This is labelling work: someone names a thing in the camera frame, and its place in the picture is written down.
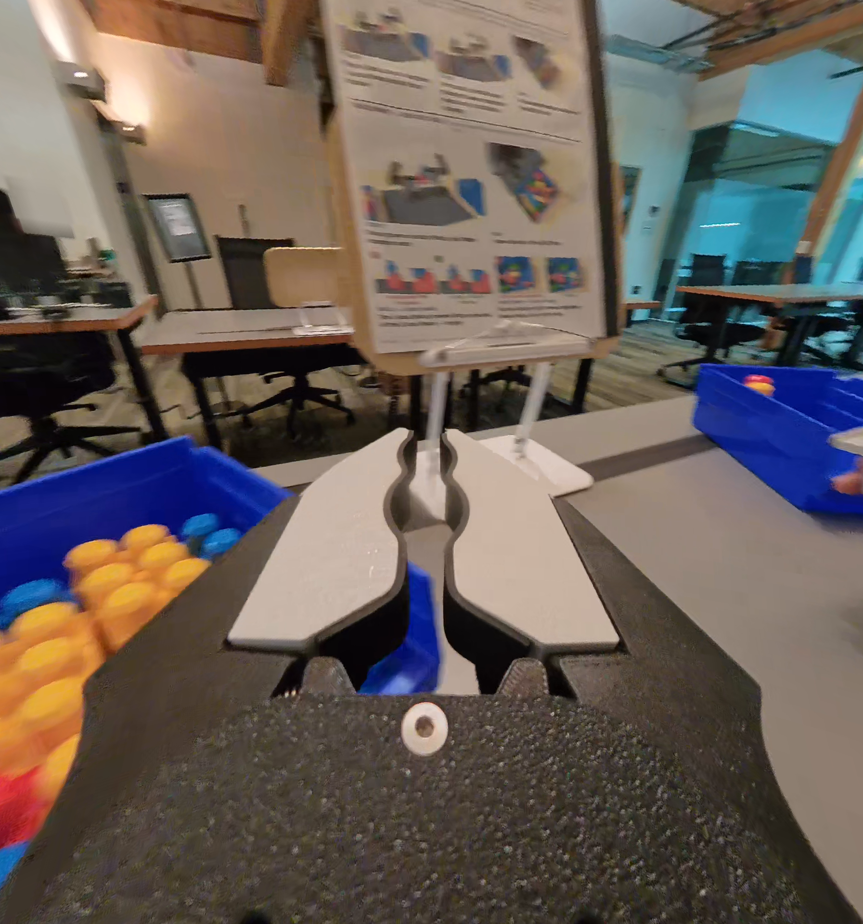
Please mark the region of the black-legged office desk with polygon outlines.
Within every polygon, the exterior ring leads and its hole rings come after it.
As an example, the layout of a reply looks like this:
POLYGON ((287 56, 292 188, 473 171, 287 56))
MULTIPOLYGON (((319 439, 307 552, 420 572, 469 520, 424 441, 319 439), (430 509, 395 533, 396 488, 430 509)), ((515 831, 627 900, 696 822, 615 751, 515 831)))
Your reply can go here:
POLYGON ((170 438, 142 354, 134 343, 132 331, 159 307, 160 297, 149 295, 129 308, 98 304, 69 303, 57 306, 60 314, 43 314, 26 309, 18 317, 0 321, 0 336, 31 336, 73 333, 102 333, 116 336, 141 408, 148 423, 152 442, 170 438))
POLYGON ((171 311, 156 323, 141 345, 147 356, 178 357, 194 392, 206 443, 222 446, 218 423, 238 418, 247 424, 263 410, 286 407, 286 431, 297 437, 296 418, 307 402, 356 422, 336 389, 315 387, 310 375, 361 363, 353 344, 353 325, 328 303, 302 308, 194 309, 171 311), (206 380, 259 375, 267 383, 289 378, 291 384, 251 407, 215 413, 206 380))

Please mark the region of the wood-framed poster board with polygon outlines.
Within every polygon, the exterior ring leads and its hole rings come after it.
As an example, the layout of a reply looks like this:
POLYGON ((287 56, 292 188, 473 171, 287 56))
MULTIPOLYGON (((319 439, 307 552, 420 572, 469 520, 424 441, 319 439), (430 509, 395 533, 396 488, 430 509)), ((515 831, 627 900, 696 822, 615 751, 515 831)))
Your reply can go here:
POLYGON ((599 3, 320 12, 362 355, 402 375, 604 355, 622 322, 599 3))

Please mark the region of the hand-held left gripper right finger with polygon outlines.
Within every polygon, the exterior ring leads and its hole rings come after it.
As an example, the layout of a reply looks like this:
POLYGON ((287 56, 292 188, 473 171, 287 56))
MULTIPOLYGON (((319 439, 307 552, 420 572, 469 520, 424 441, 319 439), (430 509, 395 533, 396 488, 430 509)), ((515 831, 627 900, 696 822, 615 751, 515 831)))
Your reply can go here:
POLYGON ((565 656, 604 655, 621 636, 546 484, 456 430, 440 438, 445 520, 442 621, 493 694, 512 663, 547 676, 565 656))

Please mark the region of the black computer monitor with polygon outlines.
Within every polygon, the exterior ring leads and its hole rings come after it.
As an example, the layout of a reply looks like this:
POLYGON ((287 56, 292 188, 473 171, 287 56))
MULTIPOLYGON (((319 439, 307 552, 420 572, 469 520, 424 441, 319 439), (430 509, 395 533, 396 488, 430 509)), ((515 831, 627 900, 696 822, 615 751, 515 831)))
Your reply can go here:
POLYGON ((67 269, 54 237, 0 234, 0 293, 55 295, 67 269))

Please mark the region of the black door sign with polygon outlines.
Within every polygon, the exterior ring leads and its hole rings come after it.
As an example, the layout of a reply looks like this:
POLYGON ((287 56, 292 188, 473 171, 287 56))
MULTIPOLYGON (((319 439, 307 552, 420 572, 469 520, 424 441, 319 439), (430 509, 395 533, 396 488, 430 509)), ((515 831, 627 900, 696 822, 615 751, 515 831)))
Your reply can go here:
POLYGON ((625 237, 629 228, 636 194, 642 178, 640 167, 618 165, 618 205, 620 233, 625 237))

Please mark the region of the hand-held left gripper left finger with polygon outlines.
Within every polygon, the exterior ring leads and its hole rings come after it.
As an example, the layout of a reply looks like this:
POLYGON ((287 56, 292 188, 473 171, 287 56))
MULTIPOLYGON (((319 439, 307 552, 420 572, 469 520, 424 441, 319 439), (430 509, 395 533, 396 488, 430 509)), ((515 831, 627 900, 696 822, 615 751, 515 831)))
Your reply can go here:
POLYGON ((411 480, 412 432, 399 428, 310 483, 228 643, 306 661, 330 657, 362 687, 409 627, 403 524, 411 480))

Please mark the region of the blue plastic storage bin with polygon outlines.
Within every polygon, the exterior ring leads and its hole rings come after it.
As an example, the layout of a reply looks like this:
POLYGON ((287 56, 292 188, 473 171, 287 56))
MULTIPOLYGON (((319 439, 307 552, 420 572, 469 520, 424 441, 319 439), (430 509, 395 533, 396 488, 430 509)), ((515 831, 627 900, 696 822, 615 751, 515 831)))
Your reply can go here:
POLYGON ((696 381, 694 427, 796 509, 863 519, 863 495, 832 489, 856 467, 830 446, 835 433, 863 427, 863 378, 827 369, 705 364, 696 381), (749 391, 743 378, 770 376, 775 394, 749 391))
MULTIPOLYGON (((134 450, 82 468, 36 479, 0 491, 0 675, 9 674, 20 654, 11 653, 14 635, 21 649, 53 638, 66 645, 87 675, 103 663, 98 630, 73 629, 64 615, 80 607, 65 561, 81 559, 94 568, 109 564, 125 533, 148 526, 165 528, 175 540, 201 543, 218 532, 214 556, 225 553, 281 503, 294 495, 188 437, 134 450), (50 607, 35 623, 42 637, 11 626, 28 611, 50 607)), ((433 692, 438 685, 440 655, 432 601, 432 580, 415 565, 408 567, 410 626, 402 646, 371 668, 367 694, 433 692)), ((26 697, 26 687, 0 681, 0 721, 16 710, 11 703, 26 697)), ((39 796, 32 783, 8 784, 0 770, 0 886, 20 861, 39 822, 32 814, 39 796)))

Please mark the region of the black framed sign stand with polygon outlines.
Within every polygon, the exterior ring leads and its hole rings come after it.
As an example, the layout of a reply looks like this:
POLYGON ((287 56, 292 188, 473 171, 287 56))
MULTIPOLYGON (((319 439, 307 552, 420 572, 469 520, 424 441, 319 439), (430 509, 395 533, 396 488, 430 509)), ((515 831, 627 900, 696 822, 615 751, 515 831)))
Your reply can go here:
POLYGON ((188 193, 145 194, 142 197, 160 246, 171 265, 182 266, 194 309, 206 309, 194 265, 213 258, 194 201, 188 193))

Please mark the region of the pile of colourful building blocks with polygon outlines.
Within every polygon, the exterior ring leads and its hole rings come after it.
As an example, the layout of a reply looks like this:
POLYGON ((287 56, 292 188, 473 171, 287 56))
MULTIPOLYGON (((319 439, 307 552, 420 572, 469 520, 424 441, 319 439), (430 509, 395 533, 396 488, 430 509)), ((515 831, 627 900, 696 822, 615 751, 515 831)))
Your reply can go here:
POLYGON ((0 602, 0 887, 63 790, 77 757, 84 687, 137 633, 234 548, 215 514, 176 534, 136 526, 68 550, 66 577, 0 602))

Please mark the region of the cardboard box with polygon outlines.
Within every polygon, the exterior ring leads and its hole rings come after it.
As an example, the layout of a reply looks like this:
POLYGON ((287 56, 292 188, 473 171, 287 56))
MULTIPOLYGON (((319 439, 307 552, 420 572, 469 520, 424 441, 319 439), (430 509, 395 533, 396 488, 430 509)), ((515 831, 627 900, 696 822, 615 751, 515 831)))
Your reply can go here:
POLYGON ((343 304, 341 248, 269 248, 263 266, 271 304, 302 308, 310 303, 343 304))

